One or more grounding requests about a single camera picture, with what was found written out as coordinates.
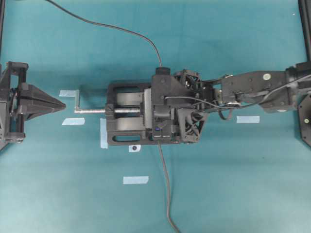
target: screw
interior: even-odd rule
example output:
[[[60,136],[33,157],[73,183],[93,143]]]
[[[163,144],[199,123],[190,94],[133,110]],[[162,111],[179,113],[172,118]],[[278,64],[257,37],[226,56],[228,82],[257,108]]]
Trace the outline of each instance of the screw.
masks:
[[[271,74],[266,73],[266,74],[263,75],[262,78],[263,78],[264,80],[269,80],[269,79],[271,79]]]

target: black cable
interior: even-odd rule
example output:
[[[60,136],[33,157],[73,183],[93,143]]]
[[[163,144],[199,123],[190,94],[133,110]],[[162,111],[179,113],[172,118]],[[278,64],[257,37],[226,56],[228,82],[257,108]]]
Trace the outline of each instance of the black cable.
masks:
[[[223,115],[223,112],[219,109],[219,110],[218,110],[218,115],[219,115],[219,117],[221,118],[221,120],[231,120],[231,119],[232,119],[232,112],[233,112],[233,109],[230,109],[230,110],[229,110],[229,115],[228,115],[227,117],[225,117],[225,116]]]
[[[164,99],[165,100],[167,100],[167,99],[189,99],[189,100],[196,100],[196,101],[200,101],[202,103],[209,104],[210,106],[213,106],[215,108],[224,108],[224,109],[233,108],[233,109],[236,109],[236,107],[219,106],[219,105],[213,104],[211,102],[208,102],[206,100],[201,100],[201,99],[198,99],[198,98],[195,98],[195,97],[190,97],[190,96],[166,96]]]
[[[293,84],[293,83],[296,83],[296,82],[299,82],[299,81],[303,81],[305,79],[308,79],[308,78],[311,78],[311,74],[307,75],[307,76],[304,76],[304,77],[301,77],[299,79],[296,79],[294,81],[291,81],[291,82],[288,82],[284,85],[281,85],[271,91],[269,91],[268,94],[264,95],[263,98],[259,101],[256,101],[254,103],[251,103],[251,104],[247,104],[247,105],[242,105],[242,106],[235,106],[235,107],[230,107],[230,106],[219,106],[219,105],[216,105],[216,104],[213,104],[211,102],[208,102],[208,101],[205,101],[205,100],[201,100],[201,99],[197,99],[195,97],[189,97],[189,96],[166,96],[164,99],[190,99],[190,100],[196,100],[196,101],[199,101],[199,102],[202,102],[202,103],[206,103],[206,104],[209,104],[217,109],[241,109],[241,108],[248,108],[250,106],[253,106],[253,105],[256,105],[256,104],[262,104],[264,103],[273,93],[287,87],[288,85],[290,84]]]
[[[139,36],[140,38],[143,38],[145,39],[146,41],[148,41],[151,46],[155,49],[155,52],[156,52],[156,55],[157,55],[157,58],[159,60],[159,63],[160,63],[160,67],[162,66],[162,60],[161,60],[161,57],[160,57],[160,53],[159,51],[157,50],[156,48],[156,45],[152,42],[151,39],[145,37],[144,35],[142,34],[139,34],[139,33],[136,33],[136,32],[133,32],[133,31],[130,31],[130,30],[127,30],[127,29],[124,29],[124,28],[120,28],[120,27],[117,27],[117,26],[113,26],[113,25],[109,25],[109,24],[104,24],[104,23],[98,23],[98,22],[94,22],[94,21],[91,21],[91,20],[88,20],[88,19],[85,19],[85,18],[82,18],[78,15],[75,15],[74,13],[70,12],[69,10],[66,10],[65,8],[63,8],[62,6],[58,5],[57,3],[55,3],[54,1],[52,0],[45,0],[51,4],[53,4],[54,6],[56,6],[57,8],[59,8],[60,10],[66,12],[67,14],[71,15],[72,17],[75,17],[83,22],[86,22],[86,23],[90,23],[90,24],[94,24],[94,25],[97,25],[97,26],[101,26],[101,27],[107,27],[107,28],[112,28],[112,29],[116,29],[116,30],[119,30],[119,31],[123,31],[123,32],[126,32],[126,33],[130,33],[132,35],[136,35],[136,36]]]
[[[168,173],[167,168],[166,168],[162,147],[161,147],[161,144],[160,144],[159,141],[157,142],[157,145],[159,147],[160,157],[161,157],[161,161],[162,161],[162,164],[163,164],[163,170],[164,170],[164,173],[165,173],[166,186],[167,186],[166,217],[167,217],[170,225],[172,226],[172,228],[175,230],[175,232],[180,233],[179,229],[177,228],[177,226],[175,225],[175,223],[171,219],[171,187],[170,187],[170,177],[169,177],[169,173]]]

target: teal table surface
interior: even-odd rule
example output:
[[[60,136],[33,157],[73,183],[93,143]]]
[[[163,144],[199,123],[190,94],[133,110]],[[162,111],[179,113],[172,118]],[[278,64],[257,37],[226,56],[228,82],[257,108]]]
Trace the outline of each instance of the teal table surface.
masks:
[[[164,66],[203,79],[284,70],[306,61],[296,0],[63,0],[76,14],[150,37]],[[67,105],[26,122],[26,139],[0,155],[1,233],[170,233],[156,146],[100,148],[101,115],[62,126],[81,106],[103,107],[113,81],[148,81],[158,67],[146,41],[78,21],[43,0],[7,0],[1,64],[29,64],[28,83]],[[237,124],[236,116],[260,116]],[[187,233],[309,233],[311,150],[297,112],[211,115],[202,140],[163,146],[172,219]],[[149,176],[123,185],[124,176]]]

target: white sticker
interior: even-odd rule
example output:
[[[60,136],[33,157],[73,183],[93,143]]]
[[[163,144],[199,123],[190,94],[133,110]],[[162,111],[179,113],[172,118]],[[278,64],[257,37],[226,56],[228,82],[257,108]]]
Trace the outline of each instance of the white sticker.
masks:
[[[146,184],[149,176],[124,176],[123,184]]]
[[[76,91],[75,90],[60,90],[59,92],[60,97],[76,97]]]
[[[85,122],[84,118],[66,118],[63,125],[84,125]]]
[[[238,124],[255,124],[260,122],[260,116],[237,116]]]
[[[101,148],[107,149],[108,141],[107,141],[106,119],[101,118],[100,127],[101,127]]]
[[[130,145],[128,146],[128,152],[139,152],[141,145]]]

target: threaded rod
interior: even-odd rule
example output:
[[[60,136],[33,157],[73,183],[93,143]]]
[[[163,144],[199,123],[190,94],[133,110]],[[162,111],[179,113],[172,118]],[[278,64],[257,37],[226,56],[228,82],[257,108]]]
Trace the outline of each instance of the threaded rod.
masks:
[[[126,113],[139,113],[140,109],[139,108],[115,108],[115,113],[119,114],[126,114]],[[80,113],[80,114],[93,114],[93,113],[101,113],[105,114],[105,109],[104,108],[99,108],[99,109],[75,109],[74,113]]]

